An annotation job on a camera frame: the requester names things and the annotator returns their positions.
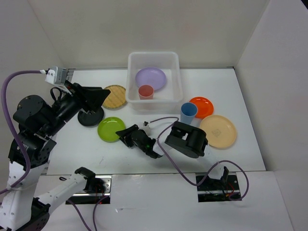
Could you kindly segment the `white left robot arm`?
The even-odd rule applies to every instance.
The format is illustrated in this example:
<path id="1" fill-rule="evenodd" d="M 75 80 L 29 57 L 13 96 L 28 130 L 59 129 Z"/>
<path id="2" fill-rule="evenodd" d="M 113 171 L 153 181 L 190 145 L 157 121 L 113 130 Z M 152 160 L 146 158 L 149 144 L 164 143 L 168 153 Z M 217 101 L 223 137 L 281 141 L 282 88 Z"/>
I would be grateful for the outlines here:
<path id="1" fill-rule="evenodd" d="M 40 175 L 56 142 L 52 137 L 77 113 L 100 110 L 109 90 L 67 82 L 69 92 L 48 105 L 40 96 L 23 98 L 12 120 L 19 132 L 9 152 L 9 179 L 0 207 L 0 226 L 7 231 L 39 231 L 52 212 L 80 191 L 104 191 L 104 183 L 91 170 L 80 167 L 62 184 L 35 196 Z"/>

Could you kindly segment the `orange plastic plate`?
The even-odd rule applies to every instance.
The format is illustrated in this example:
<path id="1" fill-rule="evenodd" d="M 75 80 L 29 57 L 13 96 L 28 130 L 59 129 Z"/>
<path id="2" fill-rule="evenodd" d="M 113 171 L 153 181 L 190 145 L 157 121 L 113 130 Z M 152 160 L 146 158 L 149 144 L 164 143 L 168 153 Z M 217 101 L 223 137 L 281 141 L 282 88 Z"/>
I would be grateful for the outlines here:
<path id="1" fill-rule="evenodd" d="M 198 111 L 195 117 L 198 119 L 204 119 L 205 117 L 212 115 L 214 112 L 212 102 L 205 97 L 194 97 L 190 99 L 189 102 L 196 105 Z"/>

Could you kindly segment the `green plastic plate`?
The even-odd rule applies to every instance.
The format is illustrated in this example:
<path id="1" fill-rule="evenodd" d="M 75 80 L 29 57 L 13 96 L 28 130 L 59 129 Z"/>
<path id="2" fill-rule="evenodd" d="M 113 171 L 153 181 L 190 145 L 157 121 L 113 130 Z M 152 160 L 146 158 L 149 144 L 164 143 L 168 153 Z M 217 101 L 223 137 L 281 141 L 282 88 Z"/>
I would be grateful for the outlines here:
<path id="1" fill-rule="evenodd" d="M 99 123 L 97 133 L 100 139 L 105 142 L 116 142 L 119 140 L 116 132 L 124 129 L 126 129 L 125 123 L 120 118 L 112 116 Z"/>

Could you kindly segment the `pink plastic cup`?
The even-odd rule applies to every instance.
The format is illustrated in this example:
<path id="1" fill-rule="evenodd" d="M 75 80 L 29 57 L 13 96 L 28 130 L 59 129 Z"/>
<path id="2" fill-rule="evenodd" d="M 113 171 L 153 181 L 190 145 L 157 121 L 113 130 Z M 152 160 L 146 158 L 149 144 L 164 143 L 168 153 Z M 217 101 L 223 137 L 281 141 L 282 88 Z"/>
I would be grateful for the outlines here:
<path id="1" fill-rule="evenodd" d="M 138 89 L 140 100 L 152 100 L 154 97 L 154 89 L 150 85 L 142 85 Z"/>

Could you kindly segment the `purple plastic plate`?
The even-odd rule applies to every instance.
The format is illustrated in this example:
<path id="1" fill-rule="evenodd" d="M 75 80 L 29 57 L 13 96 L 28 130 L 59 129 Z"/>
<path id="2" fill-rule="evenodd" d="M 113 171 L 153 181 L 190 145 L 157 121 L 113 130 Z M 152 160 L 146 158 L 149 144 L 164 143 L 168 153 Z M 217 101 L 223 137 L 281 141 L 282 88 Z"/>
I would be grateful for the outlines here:
<path id="1" fill-rule="evenodd" d="M 138 87 L 142 85 L 150 85 L 154 91 L 160 90 L 167 82 L 165 73 L 156 67 L 146 67 L 138 71 L 135 76 Z"/>

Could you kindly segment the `round bamboo mat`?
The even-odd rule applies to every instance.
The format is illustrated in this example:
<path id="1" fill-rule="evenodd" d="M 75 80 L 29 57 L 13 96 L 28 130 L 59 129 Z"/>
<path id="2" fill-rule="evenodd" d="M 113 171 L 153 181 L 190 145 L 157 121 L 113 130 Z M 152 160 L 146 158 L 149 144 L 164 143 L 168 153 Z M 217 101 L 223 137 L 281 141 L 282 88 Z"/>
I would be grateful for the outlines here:
<path id="1" fill-rule="evenodd" d="M 110 90 L 110 94 L 104 100 L 102 106 L 106 109 L 119 109 L 126 101 L 126 89 L 120 85 L 110 85 L 104 88 Z"/>

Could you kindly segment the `translucent white plastic bin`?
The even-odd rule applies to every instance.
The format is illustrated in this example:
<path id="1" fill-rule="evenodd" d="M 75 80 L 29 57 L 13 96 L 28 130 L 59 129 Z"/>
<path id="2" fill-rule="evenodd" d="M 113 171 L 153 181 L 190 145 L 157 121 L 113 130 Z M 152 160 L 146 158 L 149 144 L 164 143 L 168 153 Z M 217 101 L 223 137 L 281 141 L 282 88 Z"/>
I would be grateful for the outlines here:
<path id="1" fill-rule="evenodd" d="M 149 85 L 154 96 L 139 97 L 139 88 Z M 128 56 L 126 100 L 140 113 L 172 113 L 183 100 L 179 57 L 172 51 L 139 51 Z"/>

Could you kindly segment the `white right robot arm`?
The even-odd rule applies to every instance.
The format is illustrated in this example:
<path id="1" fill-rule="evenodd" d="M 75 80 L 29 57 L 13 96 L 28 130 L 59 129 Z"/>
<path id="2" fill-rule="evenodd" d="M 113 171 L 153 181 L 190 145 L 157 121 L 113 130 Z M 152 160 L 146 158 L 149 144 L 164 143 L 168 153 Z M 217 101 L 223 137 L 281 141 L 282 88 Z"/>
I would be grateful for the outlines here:
<path id="1" fill-rule="evenodd" d="M 165 128 L 157 138 L 148 135 L 148 123 L 142 128 L 133 125 L 127 129 L 116 132 L 119 139 L 128 147 L 139 148 L 150 158 L 158 159 L 166 155 L 169 150 L 175 150 L 186 157 L 192 159 L 205 160 L 205 165 L 209 167 L 206 176 L 194 186 L 199 186 L 203 182 L 212 184 L 216 189 L 227 186 L 229 170 L 218 162 L 211 154 L 206 133 L 200 128 L 175 121 Z"/>

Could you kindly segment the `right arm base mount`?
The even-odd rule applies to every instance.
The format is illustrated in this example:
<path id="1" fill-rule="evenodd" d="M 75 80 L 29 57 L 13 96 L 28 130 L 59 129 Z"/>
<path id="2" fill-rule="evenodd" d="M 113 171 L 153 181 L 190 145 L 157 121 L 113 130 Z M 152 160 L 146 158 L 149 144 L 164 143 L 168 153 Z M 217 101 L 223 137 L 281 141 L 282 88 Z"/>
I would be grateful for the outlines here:
<path id="1" fill-rule="evenodd" d="M 222 179 L 216 180 L 207 177 L 202 184 L 197 186 L 197 196 L 199 203 L 225 202 L 231 201 L 231 199 L 240 199 L 241 192 L 237 176 L 229 174 L 229 170 L 224 167 Z"/>

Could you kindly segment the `beige plastic plate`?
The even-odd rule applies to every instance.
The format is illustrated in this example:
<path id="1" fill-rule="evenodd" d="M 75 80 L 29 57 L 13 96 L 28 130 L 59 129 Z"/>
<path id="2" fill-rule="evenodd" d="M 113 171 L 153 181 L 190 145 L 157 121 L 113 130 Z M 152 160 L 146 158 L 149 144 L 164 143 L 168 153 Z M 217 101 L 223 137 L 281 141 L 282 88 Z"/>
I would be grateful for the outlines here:
<path id="1" fill-rule="evenodd" d="M 215 148 L 229 148 L 237 138 L 235 125 L 224 116 L 209 115 L 201 121 L 199 128 L 206 133 L 209 145 Z"/>

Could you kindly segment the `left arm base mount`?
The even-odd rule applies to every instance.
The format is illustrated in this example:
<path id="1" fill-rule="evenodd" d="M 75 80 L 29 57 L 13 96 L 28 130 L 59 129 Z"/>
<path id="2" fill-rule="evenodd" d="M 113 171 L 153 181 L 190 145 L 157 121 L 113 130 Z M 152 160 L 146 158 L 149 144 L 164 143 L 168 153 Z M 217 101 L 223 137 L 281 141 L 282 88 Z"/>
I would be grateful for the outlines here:
<path id="1" fill-rule="evenodd" d="M 76 205 L 95 205 L 100 199 L 105 197 L 99 204 L 110 204 L 110 193 L 112 176 L 96 176 L 96 185 L 92 186 L 89 191 L 80 191 L 69 198 Z"/>

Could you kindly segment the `black round plate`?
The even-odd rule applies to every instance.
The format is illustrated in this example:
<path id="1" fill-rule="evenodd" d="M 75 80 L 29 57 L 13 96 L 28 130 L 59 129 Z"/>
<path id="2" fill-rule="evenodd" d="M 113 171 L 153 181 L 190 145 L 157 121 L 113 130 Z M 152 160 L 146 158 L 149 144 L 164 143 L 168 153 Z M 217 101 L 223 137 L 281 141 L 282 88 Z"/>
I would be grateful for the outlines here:
<path id="1" fill-rule="evenodd" d="M 95 113 L 85 113 L 83 111 L 79 111 L 77 115 L 77 119 L 79 123 L 85 127 L 95 127 L 99 125 L 99 123 L 104 118 L 104 110 L 102 108 L 99 108 L 99 110 Z"/>

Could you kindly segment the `blue plastic cup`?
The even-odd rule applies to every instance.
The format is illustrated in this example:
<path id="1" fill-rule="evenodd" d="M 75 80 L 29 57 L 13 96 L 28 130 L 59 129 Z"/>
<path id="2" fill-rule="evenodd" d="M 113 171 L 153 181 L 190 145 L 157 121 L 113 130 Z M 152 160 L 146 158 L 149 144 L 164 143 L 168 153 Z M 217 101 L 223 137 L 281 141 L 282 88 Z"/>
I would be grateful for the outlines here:
<path id="1" fill-rule="evenodd" d="M 188 102 L 181 106 L 180 121 L 184 124 L 191 124 L 198 112 L 198 108 L 194 103 Z"/>

